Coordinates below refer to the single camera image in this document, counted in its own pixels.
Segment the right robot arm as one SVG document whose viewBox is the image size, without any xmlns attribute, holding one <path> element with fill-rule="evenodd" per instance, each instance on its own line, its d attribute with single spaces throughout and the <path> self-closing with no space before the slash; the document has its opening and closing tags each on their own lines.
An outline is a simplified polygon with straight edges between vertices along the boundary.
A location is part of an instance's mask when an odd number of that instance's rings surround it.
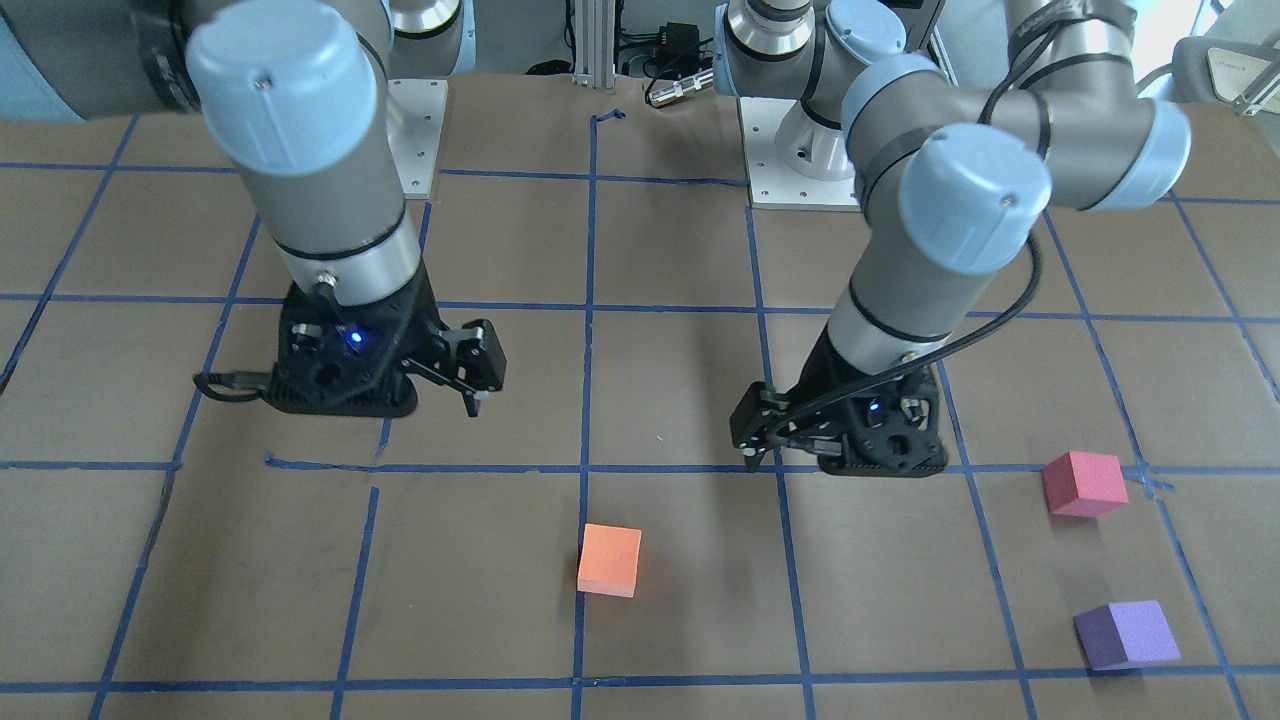
<svg viewBox="0 0 1280 720">
<path fill-rule="evenodd" d="M 408 209 L 434 146 L 406 99 L 474 58 L 470 1 L 5 1 L 3 118 L 204 118 L 291 287 L 271 369 L 202 372 L 201 395 L 401 418 L 422 377 L 476 416 L 506 355 L 490 322 L 440 318 Z"/>
</svg>

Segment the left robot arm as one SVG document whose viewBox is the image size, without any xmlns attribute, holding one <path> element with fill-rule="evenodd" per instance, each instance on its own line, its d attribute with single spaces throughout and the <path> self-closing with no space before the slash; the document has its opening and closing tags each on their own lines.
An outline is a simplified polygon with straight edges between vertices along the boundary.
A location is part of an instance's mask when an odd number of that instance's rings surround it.
<svg viewBox="0 0 1280 720">
<path fill-rule="evenodd" d="M 1185 114 L 1137 90 L 1137 17 L 1126 1 L 1010 1 L 1009 70 L 977 88 L 909 51 L 883 3 L 718 8 L 716 87 L 799 100 L 836 129 L 870 228 L 797 383 L 754 382 L 733 410 L 749 471 L 782 448 L 832 475 L 945 469 L 936 364 L 1034 297 L 1041 213 L 1147 208 L 1185 168 Z"/>
</svg>

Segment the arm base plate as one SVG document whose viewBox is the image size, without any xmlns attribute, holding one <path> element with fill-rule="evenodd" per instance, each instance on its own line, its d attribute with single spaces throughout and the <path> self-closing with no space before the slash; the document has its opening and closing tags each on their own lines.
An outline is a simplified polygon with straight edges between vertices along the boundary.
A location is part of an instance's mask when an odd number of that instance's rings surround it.
<svg viewBox="0 0 1280 720">
<path fill-rule="evenodd" d="M 388 85 L 388 141 L 408 200 L 433 195 L 448 95 L 445 79 L 393 79 Z"/>
<path fill-rule="evenodd" d="M 861 210 L 840 129 L 791 99 L 741 97 L 739 115 L 753 208 Z"/>
</svg>

